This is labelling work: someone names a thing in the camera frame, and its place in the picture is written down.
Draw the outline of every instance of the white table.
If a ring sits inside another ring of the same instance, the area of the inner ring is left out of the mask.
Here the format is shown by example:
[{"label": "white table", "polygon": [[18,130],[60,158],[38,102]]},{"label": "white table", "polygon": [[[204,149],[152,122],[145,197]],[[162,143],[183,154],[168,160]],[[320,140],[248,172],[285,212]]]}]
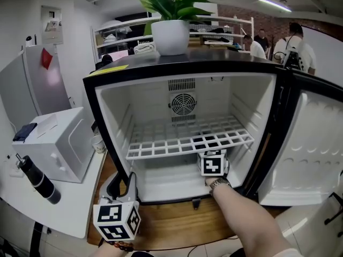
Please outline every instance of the white table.
[{"label": "white table", "polygon": [[51,229],[84,238],[93,207],[93,198],[106,152],[94,153],[81,184],[54,181],[61,193],[61,200],[52,205],[34,190],[26,176],[10,177],[15,155],[0,165],[0,196],[10,206],[27,217]]}]

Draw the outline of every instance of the mini fridge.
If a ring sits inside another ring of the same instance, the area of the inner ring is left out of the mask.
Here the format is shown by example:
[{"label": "mini fridge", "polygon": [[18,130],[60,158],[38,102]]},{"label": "mini fridge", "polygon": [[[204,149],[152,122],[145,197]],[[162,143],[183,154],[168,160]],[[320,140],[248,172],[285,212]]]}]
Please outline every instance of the mini fridge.
[{"label": "mini fridge", "polygon": [[228,50],[134,55],[100,73],[84,79],[87,96],[143,205],[208,197],[197,167],[207,150],[226,149],[232,187],[264,205],[318,203],[339,181],[338,86]]}]

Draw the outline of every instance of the black cylinder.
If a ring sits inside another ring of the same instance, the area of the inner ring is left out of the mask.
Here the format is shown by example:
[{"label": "black cylinder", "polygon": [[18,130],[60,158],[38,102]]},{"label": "black cylinder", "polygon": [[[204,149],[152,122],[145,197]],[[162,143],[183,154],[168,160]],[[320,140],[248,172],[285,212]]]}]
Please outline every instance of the black cylinder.
[{"label": "black cylinder", "polygon": [[30,157],[24,156],[19,167],[25,173],[33,187],[50,203],[56,204],[61,199],[61,194],[45,174],[36,167]]}]

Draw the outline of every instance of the fan grille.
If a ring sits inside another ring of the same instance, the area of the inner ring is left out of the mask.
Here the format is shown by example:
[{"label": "fan grille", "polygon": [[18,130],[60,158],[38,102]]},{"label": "fan grille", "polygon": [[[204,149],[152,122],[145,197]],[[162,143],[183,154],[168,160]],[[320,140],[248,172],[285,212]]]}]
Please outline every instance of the fan grille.
[{"label": "fan grille", "polygon": [[181,93],[174,97],[171,108],[178,115],[188,115],[193,111],[195,105],[196,101],[193,96],[187,93]]}]

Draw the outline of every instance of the wristwatch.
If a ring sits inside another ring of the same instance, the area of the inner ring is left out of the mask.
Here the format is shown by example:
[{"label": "wristwatch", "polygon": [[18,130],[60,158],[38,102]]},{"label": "wristwatch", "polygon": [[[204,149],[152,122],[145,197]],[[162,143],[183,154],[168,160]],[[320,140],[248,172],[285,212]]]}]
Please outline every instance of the wristwatch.
[{"label": "wristwatch", "polygon": [[210,195],[213,196],[213,191],[214,191],[214,188],[219,186],[220,184],[227,184],[229,187],[232,187],[230,182],[226,179],[223,179],[223,178],[218,178],[217,180],[214,180],[211,184],[210,184]]}]

